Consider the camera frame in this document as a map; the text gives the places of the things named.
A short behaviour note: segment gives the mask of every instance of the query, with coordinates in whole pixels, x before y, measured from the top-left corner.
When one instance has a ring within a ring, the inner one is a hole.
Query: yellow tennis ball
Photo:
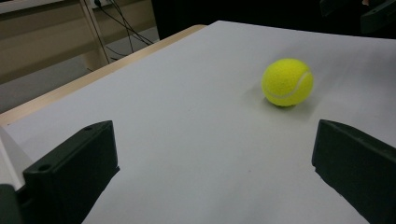
[[[308,65],[286,58],[271,63],[262,75],[262,92],[274,105],[297,105],[312,91],[314,77]]]

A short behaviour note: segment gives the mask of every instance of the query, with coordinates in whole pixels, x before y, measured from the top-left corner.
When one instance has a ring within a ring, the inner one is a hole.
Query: black cable
[[[145,38],[144,36],[142,36],[141,34],[139,34],[137,31],[135,31],[132,26],[129,24],[129,22],[127,20],[125,20],[125,22],[127,23],[128,26],[122,24],[122,22],[120,22],[119,20],[117,20],[116,18],[114,18],[113,16],[111,16],[110,14],[108,14],[103,8],[102,8],[102,4],[99,0],[95,0],[94,3],[99,7],[99,9],[101,9],[101,11],[103,13],[105,13],[109,18],[111,18],[112,20],[116,21],[118,24],[120,24],[121,26],[125,27],[126,29],[132,31],[135,35],[132,35],[133,38],[145,43],[146,45],[150,45],[153,44],[152,41],[150,41],[149,39]]]
[[[129,26],[129,28],[130,28],[131,30],[134,30],[134,29],[132,28],[132,26],[129,24],[129,22],[128,22],[128,21],[125,19],[125,17],[123,16],[122,11],[121,11],[121,8],[120,8],[120,6],[117,4],[116,0],[110,0],[110,2],[113,4],[113,6],[116,8],[116,10],[117,10],[117,11],[119,12],[119,14],[121,15],[121,17],[122,17],[122,19],[123,19],[123,21],[124,21],[124,24],[125,24],[125,22],[126,22],[126,24],[128,24],[128,26]],[[139,34],[138,32],[136,32],[135,30],[134,30],[134,33],[135,33],[136,35],[138,35],[138,36],[139,36],[139,39],[140,39],[142,42],[144,42],[145,44],[147,44],[147,45],[153,44],[149,39],[145,38],[144,36],[142,36],[141,34]]]
[[[109,49],[109,50],[111,50],[111,51],[113,51],[115,54],[118,54],[118,55],[122,56],[122,57],[128,56],[128,55],[126,55],[126,54],[118,53],[118,52],[116,52],[114,49],[109,48],[108,46],[106,46],[106,48]]]
[[[88,8],[88,5],[87,5],[87,2],[86,2],[86,1],[84,1],[84,4],[85,4],[85,7]],[[93,24],[93,28],[95,29],[96,35],[99,36],[99,32],[97,31],[96,26],[95,26],[95,23],[93,22],[93,18],[92,18],[91,12],[90,12],[89,10],[87,10],[87,11],[88,11],[88,14],[90,14],[90,19],[91,19],[91,22],[92,22],[92,24]],[[107,54],[106,54],[106,51],[105,51],[104,43],[102,43],[102,41],[100,40],[100,38],[99,38],[99,42],[100,42],[100,45],[102,46],[103,52],[104,52],[104,54],[105,54],[105,56],[106,56],[107,63],[110,63],[110,61],[109,61],[108,58],[107,58]]]
[[[116,8],[116,10],[120,13],[120,15],[122,16],[122,20],[123,20],[123,24],[124,24],[124,26],[126,27],[126,23],[127,23],[127,20],[125,20],[125,18],[123,17],[123,15],[122,15],[122,12],[121,12],[121,9],[119,8],[119,5],[117,5],[117,3],[114,1],[111,1],[111,3],[113,4],[113,6]],[[125,28],[125,30],[126,30],[126,34],[127,34],[127,36],[128,36],[128,39],[129,39],[129,46],[131,47],[131,52],[132,53],[134,53],[134,47],[133,47],[133,45],[132,45],[132,40],[131,40],[131,35],[129,34],[129,30],[127,29],[127,28]]]

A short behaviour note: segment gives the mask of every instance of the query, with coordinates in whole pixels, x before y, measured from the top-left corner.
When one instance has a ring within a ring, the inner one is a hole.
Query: wooden table edge
[[[169,36],[157,43],[154,43],[150,46],[147,46],[144,49],[141,49],[127,57],[124,57],[124,58],[114,62],[114,63],[111,63],[111,64],[106,65],[96,71],[93,71],[93,72],[85,75],[84,77],[80,77],[80,78],[78,78],[74,81],[71,81],[71,82],[69,82],[69,83],[67,83],[53,91],[49,91],[41,96],[38,96],[29,102],[26,102],[22,105],[16,106],[16,107],[0,114],[0,126],[8,125],[18,119],[28,116],[28,115],[36,112],[37,110],[62,99],[66,95],[68,95],[74,91],[77,91],[77,90],[93,83],[94,81],[96,81],[102,77],[105,77],[105,76],[111,74],[112,72],[114,72],[114,71],[116,71],[130,63],[136,62],[144,57],[147,57],[151,53],[153,53],[159,49],[163,49],[163,48],[177,42],[178,40],[201,30],[204,27],[205,27],[205,25],[193,25],[192,27],[189,27],[183,31],[180,31],[174,35],[171,35],[171,36]]]

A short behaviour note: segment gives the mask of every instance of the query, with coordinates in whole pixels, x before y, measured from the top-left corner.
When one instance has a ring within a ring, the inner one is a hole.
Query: dark background
[[[361,15],[370,8],[352,0],[327,17],[319,0],[152,0],[160,39],[196,24],[236,21],[339,35],[396,38],[395,22],[370,34],[361,33]]]

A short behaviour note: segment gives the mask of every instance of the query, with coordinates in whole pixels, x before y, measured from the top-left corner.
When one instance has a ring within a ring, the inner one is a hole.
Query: white table
[[[260,82],[286,57],[315,85],[282,109]],[[395,40],[218,21],[4,128],[35,161],[113,120],[120,172],[87,224],[362,224],[311,164],[318,121],[396,146],[395,71]]]

